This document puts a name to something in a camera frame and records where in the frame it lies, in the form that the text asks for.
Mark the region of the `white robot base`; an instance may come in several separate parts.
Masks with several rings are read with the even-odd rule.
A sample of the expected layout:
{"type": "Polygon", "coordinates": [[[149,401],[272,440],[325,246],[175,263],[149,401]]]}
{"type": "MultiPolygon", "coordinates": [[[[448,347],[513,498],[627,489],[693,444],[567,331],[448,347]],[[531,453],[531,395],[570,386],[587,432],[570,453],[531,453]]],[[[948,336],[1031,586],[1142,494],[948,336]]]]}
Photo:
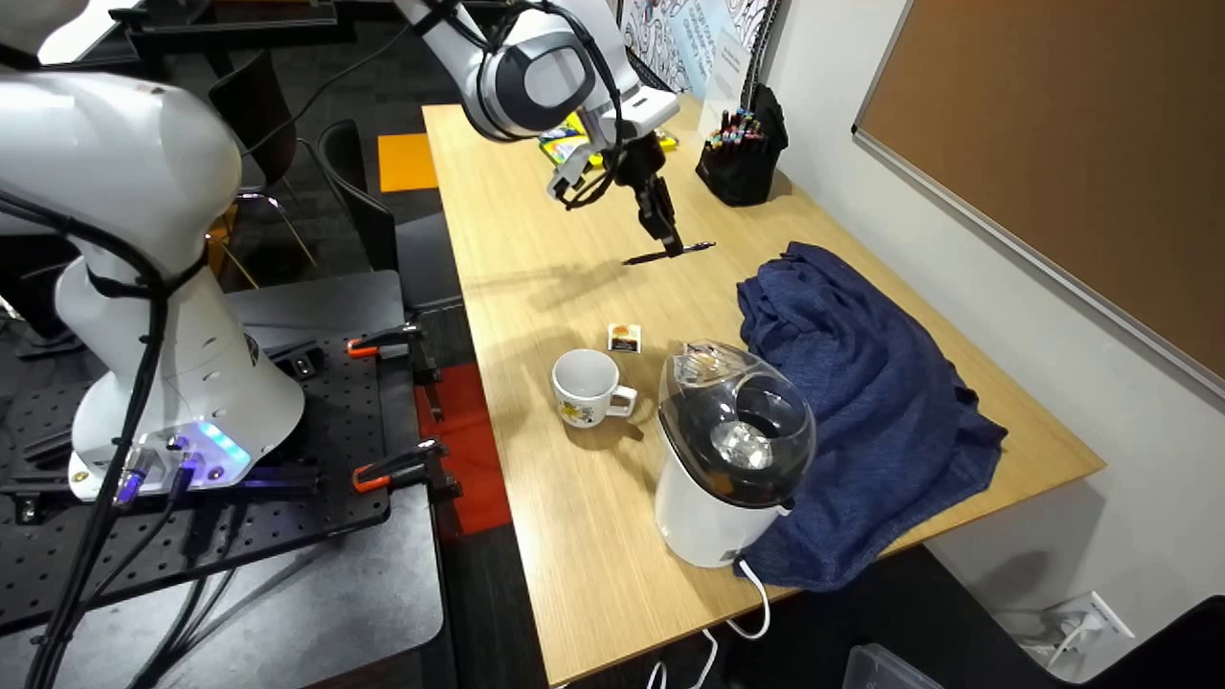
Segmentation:
{"type": "Polygon", "coordinates": [[[231,125],[175,86],[38,68],[0,77],[4,215],[80,227],[56,319],[105,363],[73,412],[68,489],[97,502],[237,485],[305,416],[305,391],[241,331],[207,230],[241,189],[231,125]]]}

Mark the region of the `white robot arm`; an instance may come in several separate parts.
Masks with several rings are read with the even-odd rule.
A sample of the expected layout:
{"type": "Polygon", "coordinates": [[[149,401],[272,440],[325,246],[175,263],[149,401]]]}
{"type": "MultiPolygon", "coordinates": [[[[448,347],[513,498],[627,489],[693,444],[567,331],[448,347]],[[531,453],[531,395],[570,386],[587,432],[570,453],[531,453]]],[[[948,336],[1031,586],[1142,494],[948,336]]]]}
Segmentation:
{"type": "Polygon", "coordinates": [[[658,130],[683,113],[627,61],[605,0],[524,0],[486,36],[461,0],[393,0],[413,36],[461,87],[466,123],[491,141],[524,141],[573,114],[587,141],[553,174],[553,197],[573,212],[613,183],[627,189],[639,227],[661,258],[685,250],[661,180],[658,130]]]}

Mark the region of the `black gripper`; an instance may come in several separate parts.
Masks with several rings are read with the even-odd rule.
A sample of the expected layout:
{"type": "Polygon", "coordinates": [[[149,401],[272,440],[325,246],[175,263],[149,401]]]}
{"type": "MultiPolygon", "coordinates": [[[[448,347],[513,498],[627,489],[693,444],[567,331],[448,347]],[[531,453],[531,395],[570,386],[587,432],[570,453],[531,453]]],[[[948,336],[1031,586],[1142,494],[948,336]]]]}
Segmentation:
{"type": "Polygon", "coordinates": [[[639,227],[658,240],[666,254],[683,254],[685,240],[679,232],[673,218],[661,218],[670,212],[666,183],[661,183],[666,155],[655,135],[637,137],[620,150],[613,176],[620,189],[627,189],[639,202],[639,227]]]}

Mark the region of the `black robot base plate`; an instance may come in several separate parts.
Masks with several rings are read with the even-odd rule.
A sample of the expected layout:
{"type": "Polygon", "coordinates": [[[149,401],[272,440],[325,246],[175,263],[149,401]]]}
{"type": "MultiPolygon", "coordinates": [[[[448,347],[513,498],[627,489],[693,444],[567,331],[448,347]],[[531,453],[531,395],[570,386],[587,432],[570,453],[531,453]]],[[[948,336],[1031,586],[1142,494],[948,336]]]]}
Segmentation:
{"type": "MultiPolygon", "coordinates": [[[[385,494],[360,494],[352,470],[407,440],[413,395],[399,363],[355,363],[342,341],[313,341],[299,444],[259,462],[241,485],[161,498],[119,512],[84,586],[110,605],[237,564],[331,541],[392,512],[385,494]]],[[[0,632],[47,623],[68,582],[92,509],[66,485],[68,410],[98,374],[87,351],[4,360],[4,494],[0,494],[0,632]]]]}

